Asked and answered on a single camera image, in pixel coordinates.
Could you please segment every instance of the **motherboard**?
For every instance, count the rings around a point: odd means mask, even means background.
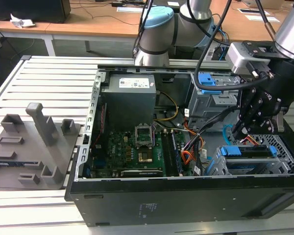
[[[140,144],[149,139],[151,145]],[[93,156],[92,178],[189,175],[181,162],[184,144],[184,134],[178,131],[111,131],[106,149]]]

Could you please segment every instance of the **black computer case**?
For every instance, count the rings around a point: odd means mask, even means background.
[[[19,19],[64,23],[71,11],[69,0],[0,0],[0,21]]]

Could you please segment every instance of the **power supply label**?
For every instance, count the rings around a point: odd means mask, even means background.
[[[119,88],[149,88],[148,78],[121,78]]]

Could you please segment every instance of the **white paper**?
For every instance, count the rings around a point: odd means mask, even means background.
[[[10,22],[17,28],[35,26],[32,20],[22,20],[22,19],[14,17],[12,14],[11,14]]]
[[[143,9],[138,7],[118,7],[117,11],[120,12],[130,12],[130,13],[142,13]]]
[[[175,2],[175,1],[169,1],[168,5],[169,6],[180,6],[180,4],[178,4],[178,2]]]
[[[119,88],[149,88],[148,78],[121,78]]]
[[[261,16],[246,16],[247,19],[249,19],[250,21],[262,21],[263,22],[263,18]],[[269,22],[280,22],[277,18],[273,17],[273,16],[269,16],[267,17]]]
[[[243,13],[243,14],[260,14],[260,13],[256,13],[256,12],[242,12],[241,10],[253,10],[253,9],[245,9],[245,8],[238,8],[238,11]]]

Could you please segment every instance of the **wooden desk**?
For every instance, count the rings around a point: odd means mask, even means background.
[[[213,14],[222,14],[227,0],[212,0]],[[86,50],[90,51],[89,41],[133,42],[138,32],[140,13],[117,12],[115,7],[104,3],[89,4],[89,1],[71,0],[71,14],[63,24],[36,23],[36,27],[16,28],[10,22],[0,22],[0,31],[6,37],[39,38],[45,40],[50,56],[55,56],[53,40],[83,40]],[[270,40],[263,22],[250,21],[237,8],[247,8],[242,2],[232,1],[231,8],[222,24],[232,42],[244,40]],[[291,3],[285,2],[280,10],[266,10],[280,23],[272,23],[277,30],[291,9]]]
[[[210,9],[213,14],[222,14],[227,0],[213,0]],[[271,41],[263,21],[250,21],[238,8],[248,8],[243,2],[232,1],[231,7],[224,19],[222,28],[228,33],[232,42],[251,41]],[[280,10],[265,9],[270,15],[276,17],[280,23],[271,22],[277,31],[292,8],[291,2],[286,1]],[[218,16],[214,16],[215,22],[219,21]]]

